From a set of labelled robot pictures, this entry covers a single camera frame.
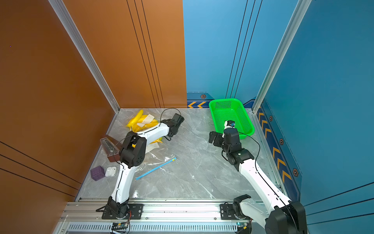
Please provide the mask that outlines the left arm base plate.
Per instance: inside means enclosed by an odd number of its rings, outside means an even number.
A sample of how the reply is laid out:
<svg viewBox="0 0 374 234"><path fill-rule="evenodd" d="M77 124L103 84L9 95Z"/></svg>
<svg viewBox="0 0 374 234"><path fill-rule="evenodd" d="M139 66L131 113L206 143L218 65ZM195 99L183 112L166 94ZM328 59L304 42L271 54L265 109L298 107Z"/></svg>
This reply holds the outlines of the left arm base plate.
<svg viewBox="0 0 374 234"><path fill-rule="evenodd" d="M130 204L127 204L123 212L120 211L119 213L116 213L115 211L112 211L108 205L105 205L104 207L102 207L103 214L101 216L101 219L103 220L109 220L109 219L140 220L143 214L143 208L144 208L144 204L130 203Z"/></svg>

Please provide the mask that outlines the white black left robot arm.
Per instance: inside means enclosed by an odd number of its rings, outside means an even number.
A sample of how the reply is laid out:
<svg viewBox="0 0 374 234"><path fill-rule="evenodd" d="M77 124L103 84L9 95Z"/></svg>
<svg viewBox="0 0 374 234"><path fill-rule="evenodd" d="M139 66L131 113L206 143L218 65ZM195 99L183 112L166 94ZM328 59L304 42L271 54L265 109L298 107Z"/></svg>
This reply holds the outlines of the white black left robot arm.
<svg viewBox="0 0 374 234"><path fill-rule="evenodd" d="M181 114L174 114L171 119L162 120L148 130L127 133L119 151L121 167L115 189L107 204L97 209L97 212L103 212L102 219L130 218L130 188L138 166L144 161L146 147L161 137L172 138L184 120Z"/></svg>

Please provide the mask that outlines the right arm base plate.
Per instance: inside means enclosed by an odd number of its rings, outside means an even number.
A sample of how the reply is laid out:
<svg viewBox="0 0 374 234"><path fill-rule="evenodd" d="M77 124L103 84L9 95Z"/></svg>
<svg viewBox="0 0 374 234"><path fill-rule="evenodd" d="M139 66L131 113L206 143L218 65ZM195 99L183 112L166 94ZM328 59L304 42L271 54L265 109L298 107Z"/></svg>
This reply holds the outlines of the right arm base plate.
<svg viewBox="0 0 374 234"><path fill-rule="evenodd" d="M250 220L262 217L261 209L247 203L223 203L219 207L221 220Z"/></svg>

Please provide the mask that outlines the clear zip bag with bananas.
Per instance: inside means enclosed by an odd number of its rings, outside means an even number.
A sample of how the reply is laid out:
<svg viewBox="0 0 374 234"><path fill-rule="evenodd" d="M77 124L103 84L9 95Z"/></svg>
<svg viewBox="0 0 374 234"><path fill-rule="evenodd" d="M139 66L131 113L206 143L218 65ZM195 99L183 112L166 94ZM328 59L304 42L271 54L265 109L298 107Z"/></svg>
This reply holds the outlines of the clear zip bag with bananas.
<svg viewBox="0 0 374 234"><path fill-rule="evenodd" d="M137 115L129 121L127 127L131 131L135 133L141 132L143 130L155 127L159 123L159 121L156 120L151 114L144 115L143 113L144 111L140 110Z"/></svg>

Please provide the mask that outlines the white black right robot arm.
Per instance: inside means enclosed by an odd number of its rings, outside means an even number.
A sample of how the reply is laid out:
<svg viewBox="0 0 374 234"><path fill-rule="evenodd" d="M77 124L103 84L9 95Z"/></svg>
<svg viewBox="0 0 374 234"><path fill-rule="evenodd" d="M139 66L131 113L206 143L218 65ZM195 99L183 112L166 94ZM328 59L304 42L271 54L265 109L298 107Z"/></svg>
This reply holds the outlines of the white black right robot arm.
<svg viewBox="0 0 374 234"><path fill-rule="evenodd" d="M236 217L253 219L268 234L308 232L304 206L281 192L267 177L255 157L242 147L236 128L227 128L222 134L212 131L208 141L222 149L227 161L249 181L263 202L260 205L249 195L235 198L233 209Z"/></svg>

